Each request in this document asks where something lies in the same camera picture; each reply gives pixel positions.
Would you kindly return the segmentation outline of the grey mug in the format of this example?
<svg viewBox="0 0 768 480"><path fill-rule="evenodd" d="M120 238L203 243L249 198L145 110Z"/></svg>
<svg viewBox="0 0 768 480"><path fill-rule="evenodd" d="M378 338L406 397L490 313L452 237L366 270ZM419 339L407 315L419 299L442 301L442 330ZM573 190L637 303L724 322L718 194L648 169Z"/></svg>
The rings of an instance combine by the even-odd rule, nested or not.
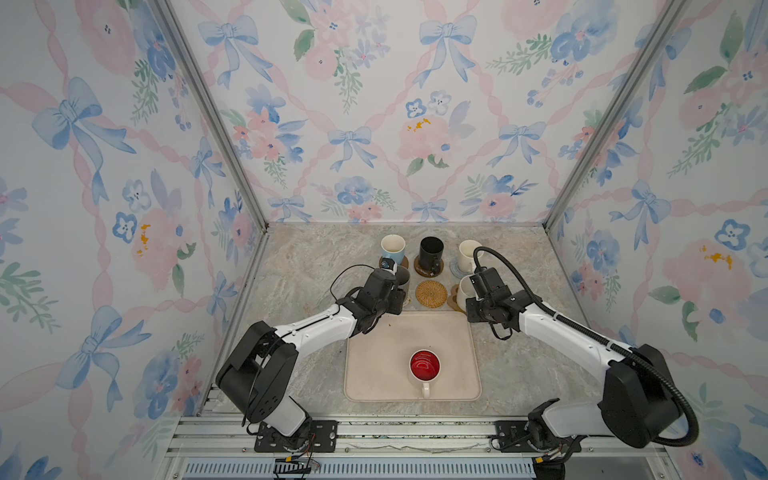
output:
<svg viewBox="0 0 768 480"><path fill-rule="evenodd" d="M395 277L398 283L397 288L403 296L403 301L406 301L408 298L409 282L411 277L410 270L404 265L400 264L396 264L396 267L397 269L395 272Z"/></svg>

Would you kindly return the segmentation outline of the glossy brown wooden coaster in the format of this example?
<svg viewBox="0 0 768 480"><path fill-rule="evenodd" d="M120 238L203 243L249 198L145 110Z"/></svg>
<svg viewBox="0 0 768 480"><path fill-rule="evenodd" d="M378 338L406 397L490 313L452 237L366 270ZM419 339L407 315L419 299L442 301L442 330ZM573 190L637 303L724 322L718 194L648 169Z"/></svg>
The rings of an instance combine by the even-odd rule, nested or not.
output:
<svg viewBox="0 0 768 480"><path fill-rule="evenodd" d="M414 269L416 273L422 277L434 278L439 276L444 271L444 261L440 260L434 268L423 268L421 265L421 259L416 257L414 260Z"/></svg>

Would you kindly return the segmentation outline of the woven rattan round coaster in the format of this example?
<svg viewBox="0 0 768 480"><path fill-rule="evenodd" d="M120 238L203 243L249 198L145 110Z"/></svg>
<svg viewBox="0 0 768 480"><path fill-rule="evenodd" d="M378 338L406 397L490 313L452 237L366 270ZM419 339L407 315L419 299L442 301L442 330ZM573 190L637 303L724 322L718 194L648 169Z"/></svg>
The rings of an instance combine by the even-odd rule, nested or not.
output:
<svg viewBox="0 0 768 480"><path fill-rule="evenodd" d="M416 287L415 296L422 306L436 309L446 303L448 291L440 282L425 280Z"/></svg>

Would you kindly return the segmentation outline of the white and blue mug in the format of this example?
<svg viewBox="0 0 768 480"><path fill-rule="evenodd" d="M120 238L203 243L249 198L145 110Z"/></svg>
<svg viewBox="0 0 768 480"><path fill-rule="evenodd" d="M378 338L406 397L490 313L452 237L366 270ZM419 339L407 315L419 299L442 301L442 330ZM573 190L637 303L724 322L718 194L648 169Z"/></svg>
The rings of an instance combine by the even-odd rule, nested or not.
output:
<svg viewBox="0 0 768 480"><path fill-rule="evenodd" d="M391 259L394 260L397 264L400 264L403 257L406 256L406 241L402 236L397 234L384 236L381 239L380 248L381 259Z"/></svg>

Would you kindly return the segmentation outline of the cream mug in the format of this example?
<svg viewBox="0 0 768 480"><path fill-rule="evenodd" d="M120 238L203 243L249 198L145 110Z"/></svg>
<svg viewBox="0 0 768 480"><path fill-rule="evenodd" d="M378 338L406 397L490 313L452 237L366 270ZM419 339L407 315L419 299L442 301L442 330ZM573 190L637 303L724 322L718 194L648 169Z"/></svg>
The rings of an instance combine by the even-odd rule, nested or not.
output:
<svg viewBox="0 0 768 480"><path fill-rule="evenodd" d="M474 251L482 244L476 240L464 240L459 245L458 267L465 275L472 273L476 268Z"/></svg>

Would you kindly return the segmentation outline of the black mug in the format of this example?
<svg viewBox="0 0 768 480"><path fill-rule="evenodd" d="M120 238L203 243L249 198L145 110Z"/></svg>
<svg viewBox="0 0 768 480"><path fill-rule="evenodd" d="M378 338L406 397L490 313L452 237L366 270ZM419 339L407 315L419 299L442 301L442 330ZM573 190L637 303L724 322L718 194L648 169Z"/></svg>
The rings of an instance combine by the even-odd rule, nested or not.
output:
<svg viewBox="0 0 768 480"><path fill-rule="evenodd" d="M428 236L421 240L418 257L423 268L434 268L440 260L443 260L444 243L441 239Z"/></svg>

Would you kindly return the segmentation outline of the red interior white mug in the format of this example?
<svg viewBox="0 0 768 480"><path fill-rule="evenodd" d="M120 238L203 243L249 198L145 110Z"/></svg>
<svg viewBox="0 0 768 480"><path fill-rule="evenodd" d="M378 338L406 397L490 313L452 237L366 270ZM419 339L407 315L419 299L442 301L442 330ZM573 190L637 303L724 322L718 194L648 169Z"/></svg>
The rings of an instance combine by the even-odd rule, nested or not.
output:
<svg viewBox="0 0 768 480"><path fill-rule="evenodd" d="M413 353L408 362L410 378L422 399L430 399L432 384L441 372L441 361L436 353L422 349Z"/></svg>

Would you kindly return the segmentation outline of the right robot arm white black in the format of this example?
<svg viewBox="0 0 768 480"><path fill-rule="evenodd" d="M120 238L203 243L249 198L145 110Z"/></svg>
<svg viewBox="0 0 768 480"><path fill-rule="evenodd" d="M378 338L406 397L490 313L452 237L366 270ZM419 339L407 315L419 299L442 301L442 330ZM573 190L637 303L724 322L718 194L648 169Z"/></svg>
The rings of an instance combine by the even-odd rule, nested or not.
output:
<svg viewBox="0 0 768 480"><path fill-rule="evenodd" d="M654 347L612 341L525 292L497 302L469 298L465 307L470 322L535 338L599 382L598 397L554 398L534 408L526 425L533 447L544 450L559 440L589 436L613 436L633 448L687 447L699 439L696 413Z"/></svg>

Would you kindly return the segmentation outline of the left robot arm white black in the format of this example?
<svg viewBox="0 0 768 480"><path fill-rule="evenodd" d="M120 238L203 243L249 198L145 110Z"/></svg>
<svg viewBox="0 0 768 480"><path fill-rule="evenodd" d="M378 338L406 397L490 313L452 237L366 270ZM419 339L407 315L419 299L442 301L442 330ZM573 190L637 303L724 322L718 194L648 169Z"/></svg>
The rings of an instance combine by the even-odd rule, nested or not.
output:
<svg viewBox="0 0 768 480"><path fill-rule="evenodd" d="M311 416L287 394L297 363L332 343L369 333L385 314L402 312L401 288L378 297L358 287L326 310L298 322L251 325L216 375L215 384L247 423L262 423L285 439L304 440Z"/></svg>

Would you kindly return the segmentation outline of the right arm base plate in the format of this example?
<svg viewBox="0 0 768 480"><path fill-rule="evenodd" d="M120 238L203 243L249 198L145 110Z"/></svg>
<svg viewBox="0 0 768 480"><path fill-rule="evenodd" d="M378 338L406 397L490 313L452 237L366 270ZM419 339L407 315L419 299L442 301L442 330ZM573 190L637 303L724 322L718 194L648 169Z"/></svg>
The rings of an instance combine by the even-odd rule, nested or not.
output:
<svg viewBox="0 0 768 480"><path fill-rule="evenodd" d="M501 420L494 423L493 448L503 453L565 455L582 451L575 436L556 437L546 426L531 420Z"/></svg>

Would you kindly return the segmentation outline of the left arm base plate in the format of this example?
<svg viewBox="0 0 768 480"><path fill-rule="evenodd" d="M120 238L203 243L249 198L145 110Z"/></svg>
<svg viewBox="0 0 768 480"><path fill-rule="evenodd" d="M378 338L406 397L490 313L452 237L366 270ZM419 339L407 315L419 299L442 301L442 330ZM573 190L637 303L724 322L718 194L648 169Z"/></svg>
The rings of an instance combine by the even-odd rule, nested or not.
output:
<svg viewBox="0 0 768 480"><path fill-rule="evenodd" d="M305 420L289 436L276 428L260 424L255 436L257 453L333 453L336 449L338 422L334 420Z"/></svg>

